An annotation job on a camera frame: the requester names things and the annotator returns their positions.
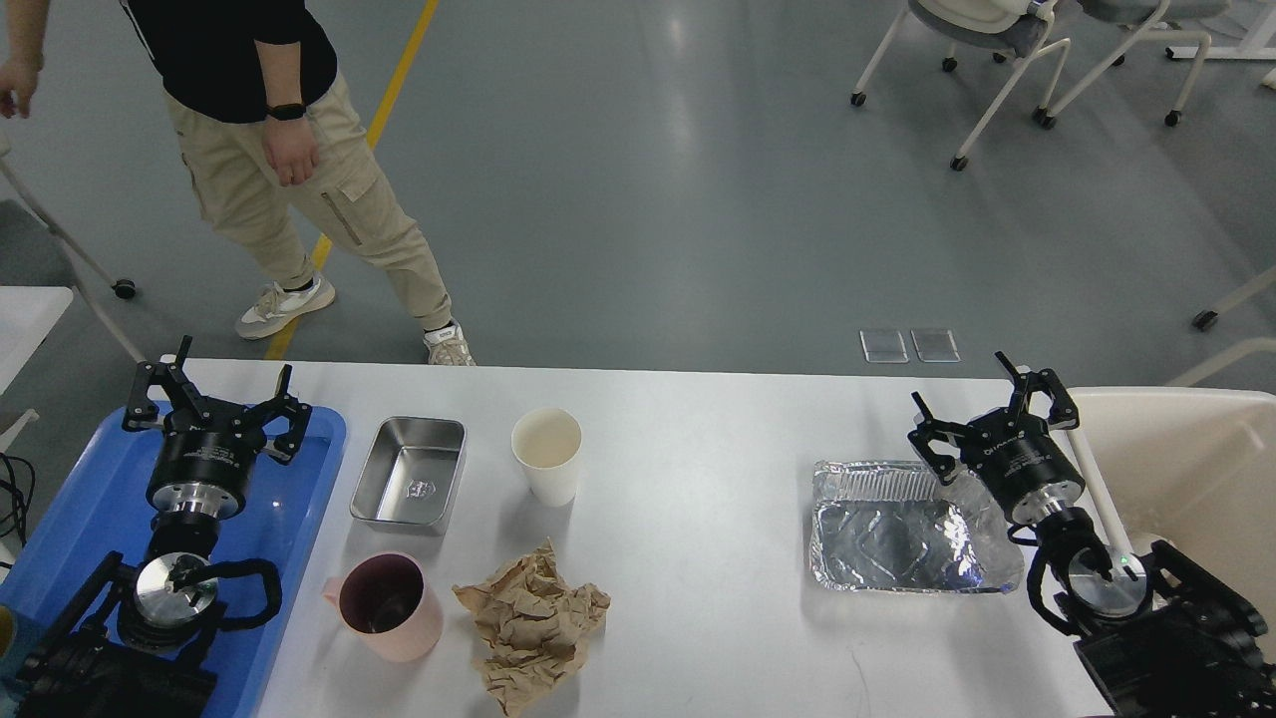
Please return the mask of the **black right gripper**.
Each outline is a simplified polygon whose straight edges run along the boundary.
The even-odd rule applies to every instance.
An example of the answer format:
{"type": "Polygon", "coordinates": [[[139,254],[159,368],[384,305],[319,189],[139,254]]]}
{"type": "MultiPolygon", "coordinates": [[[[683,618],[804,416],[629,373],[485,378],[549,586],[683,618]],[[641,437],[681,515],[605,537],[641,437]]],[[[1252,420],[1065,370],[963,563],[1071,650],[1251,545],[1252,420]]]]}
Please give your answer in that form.
{"type": "Polygon", "coordinates": [[[1007,522],[1036,525],[1049,514],[1072,508],[1085,494],[1085,478],[1049,431],[1079,429],[1079,409],[1053,369],[1017,369],[1003,351],[994,358],[1012,383],[1007,414],[980,414],[968,423],[937,420],[920,392],[911,392],[920,418],[907,440],[942,485],[970,473],[985,485],[1007,522]],[[1050,400],[1048,422],[1028,414],[1036,394],[1050,400]],[[958,455],[935,453],[934,443],[956,448],[958,455]]]}

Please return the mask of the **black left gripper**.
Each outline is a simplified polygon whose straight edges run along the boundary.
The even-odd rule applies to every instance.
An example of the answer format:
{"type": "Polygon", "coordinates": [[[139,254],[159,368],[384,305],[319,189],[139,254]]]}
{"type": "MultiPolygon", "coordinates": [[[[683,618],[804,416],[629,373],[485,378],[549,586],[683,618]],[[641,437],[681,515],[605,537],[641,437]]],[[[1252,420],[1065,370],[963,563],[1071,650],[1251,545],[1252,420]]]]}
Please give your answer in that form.
{"type": "Polygon", "coordinates": [[[194,337],[182,335],[171,362],[137,365],[128,406],[122,414],[125,432],[160,429],[162,446],[147,487],[147,500],[156,511],[189,511],[218,520],[237,517],[246,506],[251,471],[259,453],[287,467],[304,441],[311,406],[290,392],[293,367],[283,363],[276,392],[268,400],[242,409],[227,426],[205,429],[205,397],[185,374],[185,358],[194,337]],[[168,412],[151,399],[160,388],[168,412]],[[267,436],[273,420],[285,420],[287,431],[267,436]]]}

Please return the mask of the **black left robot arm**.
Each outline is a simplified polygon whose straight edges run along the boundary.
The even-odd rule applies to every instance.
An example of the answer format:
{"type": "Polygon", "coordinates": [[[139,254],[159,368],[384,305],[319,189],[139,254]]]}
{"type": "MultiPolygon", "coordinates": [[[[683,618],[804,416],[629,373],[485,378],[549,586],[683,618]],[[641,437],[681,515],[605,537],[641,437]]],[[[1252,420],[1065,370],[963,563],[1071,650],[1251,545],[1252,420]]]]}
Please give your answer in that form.
{"type": "Polygon", "coordinates": [[[205,397],[185,374],[190,346],[185,335],[171,362],[138,363],[122,414],[125,432],[162,434],[142,562],[100,560],[19,664],[19,717],[199,717],[217,686],[203,667],[214,639],[281,612],[273,560],[211,553],[219,524],[246,508],[258,458],[288,465],[313,408],[291,394],[291,365],[255,406],[205,397]]]}

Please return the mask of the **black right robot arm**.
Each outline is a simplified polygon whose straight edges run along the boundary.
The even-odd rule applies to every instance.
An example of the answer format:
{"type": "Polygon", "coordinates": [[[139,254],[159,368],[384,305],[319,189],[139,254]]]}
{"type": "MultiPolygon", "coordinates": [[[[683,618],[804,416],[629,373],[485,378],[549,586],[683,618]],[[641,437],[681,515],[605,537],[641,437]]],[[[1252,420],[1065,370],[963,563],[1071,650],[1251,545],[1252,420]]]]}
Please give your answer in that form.
{"type": "Polygon", "coordinates": [[[938,420],[920,394],[909,432],[943,485],[970,473],[1008,523],[1032,536],[1027,599],[1072,636],[1116,717],[1271,717],[1266,619],[1240,592],[1166,539],[1136,553],[1081,429],[1079,406],[1053,369],[995,358],[1005,406],[967,422],[938,420]]]}

